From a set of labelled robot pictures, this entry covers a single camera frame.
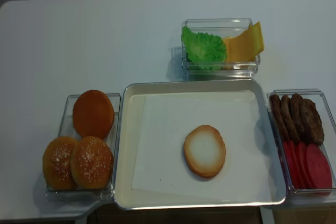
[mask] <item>plastic food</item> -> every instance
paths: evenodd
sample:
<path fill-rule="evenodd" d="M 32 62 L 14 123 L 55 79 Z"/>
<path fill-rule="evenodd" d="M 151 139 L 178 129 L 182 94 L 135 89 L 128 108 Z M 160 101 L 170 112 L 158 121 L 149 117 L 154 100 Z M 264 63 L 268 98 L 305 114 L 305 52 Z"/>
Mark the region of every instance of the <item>plastic food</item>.
<path fill-rule="evenodd" d="M 299 164 L 299 173 L 301 174 L 301 177 L 303 179 L 304 186 L 306 189 L 309 189 L 309 188 L 314 188 L 314 186 L 312 182 L 310 181 L 307 171 L 306 171 L 306 166 L 305 166 L 306 152 L 307 152 L 307 146 L 305 145 L 305 143 L 300 142 L 296 146 L 296 158 Z"/>
<path fill-rule="evenodd" d="M 300 116 L 300 104 L 303 98 L 299 94 L 293 94 L 290 99 L 290 114 L 293 119 L 293 123 L 295 125 L 296 131 L 299 134 L 301 141 L 307 143 L 305 128 L 303 127 L 301 116 Z"/>
<path fill-rule="evenodd" d="M 280 137 L 282 141 L 288 141 L 289 135 L 281 115 L 281 102 L 279 96 L 277 94 L 272 94 L 269 97 L 269 102 L 271 104 L 272 114 L 278 126 Z"/>
<path fill-rule="evenodd" d="M 70 169 L 70 156 L 76 144 L 76 139 L 60 136 L 49 143 L 43 154 L 43 175 L 54 190 L 73 190 L 77 187 Z"/>
<path fill-rule="evenodd" d="M 304 189 L 305 185 L 303 183 L 303 179 L 301 177 L 301 174 L 299 173 L 299 164 L 296 158 L 296 154 L 295 154 L 295 144 L 293 141 L 289 141 L 288 142 L 288 147 L 289 147 L 289 151 L 290 154 L 292 156 L 292 162 L 293 162 L 293 168 L 297 174 L 297 180 L 298 180 L 298 187 L 296 187 L 297 189 Z"/>
<path fill-rule="evenodd" d="M 310 144 L 307 147 L 305 165 L 308 177 L 314 188 L 326 189 L 332 187 L 328 161 L 321 150 L 314 144 Z"/>
<path fill-rule="evenodd" d="M 182 41 L 192 62 L 223 62 L 226 60 L 226 48 L 220 36 L 208 33 L 193 33 L 188 27 L 182 28 Z M 202 66 L 203 70 L 218 70 L 221 66 Z"/>
<path fill-rule="evenodd" d="M 291 151 L 289 150 L 289 145 L 287 142 L 283 142 L 282 145 L 284 146 L 284 151 L 286 155 L 286 160 L 287 160 L 287 165 L 290 173 L 290 178 L 292 180 L 292 184 L 294 185 L 295 188 L 299 188 L 299 183 L 298 183 L 298 174 L 297 170 L 295 168 L 293 159 L 292 159 L 292 154 Z"/>
<path fill-rule="evenodd" d="M 288 95 L 283 95 L 281 98 L 281 115 L 286 125 L 289 137 L 294 143 L 298 144 L 300 142 L 300 138 L 298 133 L 296 132 L 295 125 L 293 123 L 292 117 L 290 115 L 289 110 L 289 97 Z"/>
<path fill-rule="evenodd" d="M 303 99 L 300 104 L 300 115 L 306 138 L 310 143 L 321 145 L 324 141 L 324 131 L 315 103 L 309 99 Z"/>
<path fill-rule="evenodd" d="M 224 38 L 223 42 L 227 49 L 227 62 L 253 60 L 265 48 L 260 22 L 250 25 L 235 38 Z"/>
<path fill-rule="evenodd" d="M 106 94 L 99 90 L 86 91 L 73 107 L 73 126 L 81 137 L 104 139 L 109 134 L 114 121 L 114 109 Z"/>
<path fill-rule="evenodd" d="M 204 178 L 217 175 L 225 162 L 226 148 L 221 134 L 210 125 L 199 126 L 189 133 L 183 151 L 190 170 Z"/>
<path fill-rule="evenodd" d="M 73 149 L 70 166 L 72 177 L 79 187 L 103 189 L 111 178 L 113 154 L 103 140 L 87 136 Z"/>

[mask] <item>hamburger bun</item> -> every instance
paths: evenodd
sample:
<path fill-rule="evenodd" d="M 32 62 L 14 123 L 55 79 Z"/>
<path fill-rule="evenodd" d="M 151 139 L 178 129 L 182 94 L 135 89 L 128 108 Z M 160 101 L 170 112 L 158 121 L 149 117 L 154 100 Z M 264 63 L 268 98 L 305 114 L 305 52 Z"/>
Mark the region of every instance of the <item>hamburger bun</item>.
<path fill-rule="evenodd" d="M 73 126 L 81 137 L 104 139 L 109 134 L 114 121 L 114 109 L 106 94 L 98 90 L 86 91 L 73 107 Z"/>
<path fill-rule="evenodd" d="M 70 169 L 70 156 L 77 141 L 70 136 L 54 139 L 43 154 L 43 175 L 55 190 L 73 190 L 76 183 Z"/>
<path fill-rule="evenodd" d="M 111 178 L 113 155 L 103 140 L 95 136 L 82 138 L 72 151 L 72 177 L 83 189 L 106 188 Z"/>
<path fill-rule="evenodd" d="M 219 131 L 209 125 L 194 129 L 185 138 L 184 157 L 190 170 L 198 176 L 217 175 L 225 162 L 225 144 Z"/>

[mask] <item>red tomato slice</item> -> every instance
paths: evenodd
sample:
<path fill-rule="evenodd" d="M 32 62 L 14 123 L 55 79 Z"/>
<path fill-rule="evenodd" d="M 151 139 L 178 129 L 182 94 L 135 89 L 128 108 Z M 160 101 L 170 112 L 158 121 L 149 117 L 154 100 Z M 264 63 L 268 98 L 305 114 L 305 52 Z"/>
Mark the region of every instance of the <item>red tomato slice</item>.
<path fill-rule="evenodd" d="M 292 156 L 293 169 L 295 170 L 295 173 L 297 174 L 298 187 L 296 187 L 296 189 L 305 189 L 303 179 L 301 177 L 301 174 L 299 173 L 299 165 L 298 165 L 298 161 L 296 159 L 294 142 L 291 141 L 291 140 L 288 141 L 288 147 L 289 147 L 289 150 L 290 150 L 290 154 Z"/>
<path fill-rule="evenodd" d="M 306 189 L 314 188 L 314 185 L 310 181 L 307 171 L 306 171 L 305 162 L 306 162 L 307 146 L 305 145 L 304 142 L 300 142 L 296 146 L 295 151 L 296 151 L 296 158 L 298 162 L 299 173 L 301 174 L 305 188 Z"/>
<path fill-rule="evenodd" d="M 332 178 L 328 161 L 322 151 L 314 144 L 307 147 L 306 171 L 314 188 L 332 187 Z"/>
<path fill-rule="evenodd" d="M 291 151 L 289 150 L 289 146 L 288 146 L 287 142 L 283 142 L 282 145 L 284 146 L 283 150 L 285 151 L 287 165 L 288 165 L 289 174 L 290 174 L 292 184 L 295 188 L 299 188 L 298 176 L 297 176 L 296 170 L 294 169 L 294 164 L 293 164 Z"/>

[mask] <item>white tray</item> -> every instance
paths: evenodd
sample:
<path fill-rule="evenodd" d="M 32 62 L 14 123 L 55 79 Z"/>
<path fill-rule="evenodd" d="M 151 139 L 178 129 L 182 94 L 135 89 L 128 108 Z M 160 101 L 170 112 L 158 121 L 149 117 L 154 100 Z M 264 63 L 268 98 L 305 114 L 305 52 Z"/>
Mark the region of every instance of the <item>white tray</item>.
<path fill-rule="evenodd" d="M 202 124 L 217 128 L 227 148 L 223 169 L 209 180 L 194 176 L 181 155 L 186 135 Z M 130 85 L 119 134 L 112 185 L 114 201 L 123 209 L 262 206 L 285 200 L 264 94 L 254 80 Z"/>

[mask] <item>meat patty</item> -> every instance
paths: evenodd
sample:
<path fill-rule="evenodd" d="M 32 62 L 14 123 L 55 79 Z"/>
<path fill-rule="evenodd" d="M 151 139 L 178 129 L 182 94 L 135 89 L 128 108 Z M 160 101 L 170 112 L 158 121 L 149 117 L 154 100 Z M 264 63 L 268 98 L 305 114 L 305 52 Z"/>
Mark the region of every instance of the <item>meat patty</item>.
<path fill-rule="evenodd" d="M 293 119 L 290 115 L 289 111 L 289 97 L 288 95 L 283 95 L 281 98 L 281 115 L 285 122 L 288 134 L 290 139 L 295 143 L 298 144 L 300 142 L 300 138 L 298 133 L 296 132 L 295 125 L 293 123 Z"/>
<path fill-rule="evenodd" d="M 315 103 L 309 99 L 303 99 L 300 103 L 300 116 L 307 140 L 310 143 L 321 145 L 324 141 L 324 131 Z"/>
<path fill-rule="evenodd" d="M 271 105 L 273 117 L 274 117 L 275 122 L 278 126 L 280 137 L 281 137 L 282 141 L 288 141 L 289 136 L 288 136 L 288 132 L 287 132 L 285 123 L 282 119 L 281 102 L 280 102 L 279 96 L 277 94 L 272 94 L 269 97 L 269 102 L 270 102 L 270 105 Z"/>
<path fill-rule="evenodd" d="M 303 98 L 299 94 L 292 95 L 292 98 L 290 99 L 290 102 L 289 102 L 290 114 L 292 116 L 293 123 L 296 128 L 296 132 L 298 133 L 300 139 L 306 142 L 307 144 L 309 144 L 306 139 L 305 128 L 303 127 L 301 116 L 300 116 L 300 104 L 302 101 L 303 101 Z"/>

